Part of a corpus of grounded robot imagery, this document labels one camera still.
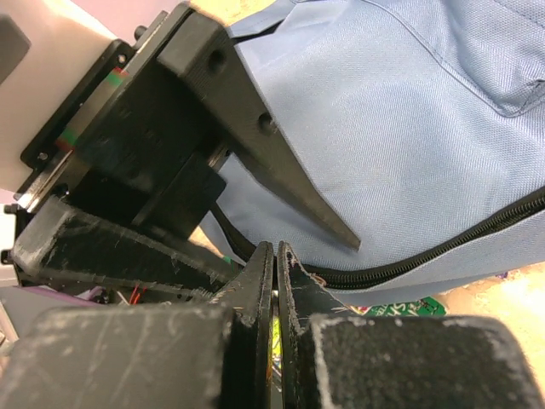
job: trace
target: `stitching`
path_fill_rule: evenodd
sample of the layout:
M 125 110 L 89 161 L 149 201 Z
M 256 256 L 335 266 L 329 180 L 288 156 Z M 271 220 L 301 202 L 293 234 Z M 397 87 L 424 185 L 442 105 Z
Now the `stitching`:
M 538 94 L 538 91 L 541 91 L 543 88 L 545 88 L 545 83 L 537 83 L 534 86 L 534 89 L 528 95 L 528 98 L 526 98 L 526 101 L 523 104 L 523 106 L 515 113 L 515 115 L 520 115 L 524 113 L 526 107 L 530 108 L 536 102 L 539 102 L 539 100 L 543 97 L 543 95 L 539 95 L 537 98 L 534 98 L 534 97 L 536 96 L 536 94 Z
M 528 21 L 531 21 L 532 23 L 540 26 L 541 28 L 545 28 L 545 25 L 541 22 L 539 22 L 539 20 L 536 20 L 536 19 L 532 19 L 529 15 L 526 15 L 524 13 L 521 13 L 519 12 L 517 9 L 513 9 L 509 6 L 507 6 L 507 4 L 503 4 L 500 0 L 492 0 L 494 3 L 497 3 L 499 4 L 500 6 L 504 7 L 505 9 L 509 10 L 509 11 L 512 11 L 513 13 L 515 14 L 518 14 L 520 17 L 522 17 L 523 19 L 526 19 Z
M 274 7 L 274 4 L 276 2 L 274 2 L 273 4 L 271 4 L 269 7 L 263 9 L 262 11 L 258 11 L 257 13 L 254 13 L 254 14 L 251 14 L 249 15 L 248 17 L 245 17 L 243 18 L 242 20 L 239 20 L 239 21 L 235 21 L 231 27 L 235 26 L 235 25 L 239 25 L 239 23 L 242 23 L 240 24 L 241 26 L 245 26 L 246 28 L 250 28 L 250 29 L 254 29 L 255 30 L 255 26 L 258 26 L 264 22 L 266 22 L 267 20 L 273 20 L 273 23 L 269 23 L 269 27 L 270 26 L 273 26 L 275 25 L 276 23 L 278 23 L 279 21 L 282 21 L 283 19 L 285 19 L 288 14 L 291 13 L 291 9 L 290 11 L 288 11 L 287 13 L 285 13 L 286 15 L 284 17 L 280 17 L 278 18 L 277 15 L 274 15 L 274 16 L 271 16 L 269 13 L 271 12 L 271 9 L 272 10 L 275 10 L 275 7 Z M 293 4 L 293 6 L 295 7 L 297 5 L 297 3 L 295 2 L 295 0 L 290 0 L 290 3 Z M 248 27 L 248 21 L 251 21 L 251 18 L 254 17 L 254 16 L 257 16 L 258 14 L 261 14 L 261 18 L 258 20 L 258 21 L 254 21 L 254 22 L 251 22 L 250 24 L 250 27 Z
M 401 23 L 401 25 L 404 26 L 410 32 L 410 34 L 412 34 L 412 36 L 416 39 L 416 41 L 418 41 L 426 49 L 426 51 L 439 63 L 440 66 L 442 66 L 445 69 L 445 71 L 451 77 L 453 77 L 456 81 L 458 81 L 461 85 L 463 85 L 469 92 L 471 92 L 477 98 L 482 100 L 485 104 L 491 106 L 496 112 L 498 112 L 503 117 L 505 117 L 505 118 L 517 117 L 520 114 L 524 113 L 522 110 L 526 106 L 532 105 L 532 104 L 528 104 L 528 102 L 530 101 L 531 96 L 534 94 L 534 91 L 536 91 L 535 89 L 534 89 L 534 91 L 532 91 L 531 95 L 529 95 L 529 97 L 526 100 L 523 107 L 521 107 L 519 110 L 517 110 L 515 112 L 509 112 L 507 109 L 501 107 L 500 105 L 495 103 L 488 95 L 486 95 L 486 93 L 471 78 L 466 77 L 464 74 L 460 73 L 457 69 L 455 69 L 455 67 L 453 67 L 449 63 L 449 61 L 447 61 L 445 59 L 445 57 L 442 56 L 436 50 L 436 48 L 434 48 L 431 45 L 431 43 L 426 38 L 424 38 L 420 34 L 420 32 L 418 32 L 418 30 L 411 23 L 409 23 L 406 19 L 401 17 L 401 15 L 399 15 L 397 12 L 393 11 L 389 7 L 386 7 L 386 6 L 383 6 L 381 4 L 375 3 L 373 0 L 362 0 L 362 1 L 364 1 L 364 2 L 366 2 L 368 4 L 372 4 L 372 5 L 376 6 L 376 7 L 378 7 L 379 9 L 384 10 L 385 12 L 390 14 L 394 19 L 399 21 L 399 23 Z M 531 20 L 531 21 L 540 26 L 540 24 L 538 22 L 535 22 L 533 20 Z
M 455 69 L 447 60 L 445 60 L 444 56 L 442 56 L 433 46 L 430 44 L 430 42 L 424 38 L 417 30 L 416 28 L 409 23 L 406 19 L 401 17 L 398 13 L 391 10 L 390 8 L 387 8 L 386 6 L 382 6 L 381 4 L 375 3 L 372 0 L 363 0 L 366 3 L 372 4 L 374 6 L 377 6 L 379 9 L 383 9 L 388 14 L 390 14 L 394 19 L 399 21 L 402 26 L 404 26 L 410 34 L 418 41 L 425 49 L 426 51 L 441 65 L 446 66 L 445 70 L 448 72 L 456 81 L 460 82 L 464 87 L 468 89 L 472 94 L 474 94 L 477 98 L 482 100 L 483 102 L 492 105 L 497 110 L 501 110 L 501 108 L 488 96 L 484 95 L 483 91 L 480 90 L 480 87 L 471 79 L 466 77 L 465 75 L 459 73 L 457 69 Z
M 313 35 L 312 38 L 310 38 L 309 40 L 307 40 L 304 44 L 298 44 L 298 46 L 293 49 L 291 51 L 291 54 L 294 54 L 295 51 L 298 52 L 299 54 L 302 54 L 306 49 L 308 49 L 313 43 L 315 43 L 316 41 L 318 41 L 320 38 L 328 35 L 334 28 L 336 28 L 338 26 L 338 20 L 342 19 L 342 16 L 344 16 L 349 10 L 348 9 L 343 9 L 335 18 L 335 20 L 331 21 L 327 27 L 325 27 L 321 32 Z M 277 63 L 279 61 L 281 61 L 287 54 L 286 53 L 283 53 L 281 55 L 279 55 L 277 58 L 275 58 L 274 60 L 270 60 L 267 64 L 264 64 L 262 66 L 259 67 L 259 70 L 260 71 L 265 71 L 268 67 L 270 67 L 272 64 L 274 63 Z

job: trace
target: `wire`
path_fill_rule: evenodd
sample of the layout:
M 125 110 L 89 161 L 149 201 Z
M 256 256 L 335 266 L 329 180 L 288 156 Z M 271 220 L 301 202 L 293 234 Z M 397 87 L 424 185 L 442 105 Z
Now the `wire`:
M 118 294 L 118 297 L 121 298 L 121 302 L 124 302 L 125 304 L 129 305 L 129 302 L 127 301 L 127 298 L 124 297 L 124 295 L 121 293 L 121 291 L 116 291 Z
M 138 284 L 136 285 L 135 289 L 133 290 L 133 293 L 130 295 L 129 304 L 133 304 L 133 301 L 135 300 L 135 295 L 136 295 L 137 291 L 138 291 Z
M 136 296 L 135 296 L 135 298 L 132 300 L 132 303 L 131 303 L 131 304 L 133 304 L 133 305 L 137 304 L 138 301 L 140 300 L 140 297 L 141 297 L 142 294 L 144 294 L 145 292 L 146 292 L 146 287 L 142 288 L 142 292 L 136 294 Z

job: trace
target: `blue backpack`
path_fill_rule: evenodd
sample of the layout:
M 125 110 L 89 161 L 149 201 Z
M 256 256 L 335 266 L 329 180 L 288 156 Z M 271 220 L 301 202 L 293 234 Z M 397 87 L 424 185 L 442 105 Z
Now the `blue backpack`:
M 412 301 L 545 260 L 540 0 L 278 0 L 231 28 L 350 251 L 236 158 L 202 228 L 292 244 L 343 302 Z

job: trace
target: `black zipper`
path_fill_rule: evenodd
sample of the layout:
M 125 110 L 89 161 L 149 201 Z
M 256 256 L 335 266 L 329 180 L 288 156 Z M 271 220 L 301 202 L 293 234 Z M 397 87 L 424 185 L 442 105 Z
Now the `black zipper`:
M 469 228 L 441 245 L 437 245 L 428 251 L 416 256 L 406 258 L 400 262 L 388 264 L 377 268 L 367 268 L 359 271 L 341 271 L 330 268 L 319 268 L 305 265 L 309 273 L 317 274 L 327 283 L 326 287 L 335 290 L 363 290 L 395 279 L 410 270 L 441 256 L 447 251 L 466 243 L 480 239 L 489 234 L 500 232 L 524 219 L 545 210 L 545 187 L 517 200 L 513 204 L 499 210 L 479 224 Z M 255 246 L 250 243 L 225 217 L 220 208 L 215 205 L 212 210 L 216 220 L 219 222 L 223 233 L 227 237 L 229 245 L 237 256 L 243 260 L 250 259 Z

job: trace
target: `screw hole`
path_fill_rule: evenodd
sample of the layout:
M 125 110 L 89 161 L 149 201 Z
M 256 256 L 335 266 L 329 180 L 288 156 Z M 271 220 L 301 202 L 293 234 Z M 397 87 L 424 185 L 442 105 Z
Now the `screw hole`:
M 66 183 L 61 183 L 51 189 L 51 194 L 57 196 L 58 198 L 64 198 L 70 193 L 68 185 Z
M 216 75 L 223 70 L 225 63 L 225 55 L 219 50 L 213 51 L 208 59 L 208 69 L 210 73 Z
M 13 264 L 13 260 L 11 259 L 11 251 L 2 250 L 2 253 L 0 253 L 0 262 L 4 266 L 8 266 L 10 264 Z
M 105 134 L 104 132 L 100 132 L 100 133 L 96 136 L 96 144 L 97 144 L 99 147 L 104 147 L 104 146 L 106 146 L 109 142 L 110 142 L 110 139 L 108 138 L 108 135 Z
M 257 125 L 259 127 L 259 131 L 264 135 L 272 135 L 277 129 L 276 124 L 271 118 L 271 114 L 269 112 L 265 112 L 260 115 L 260 117 L 257 119 Z

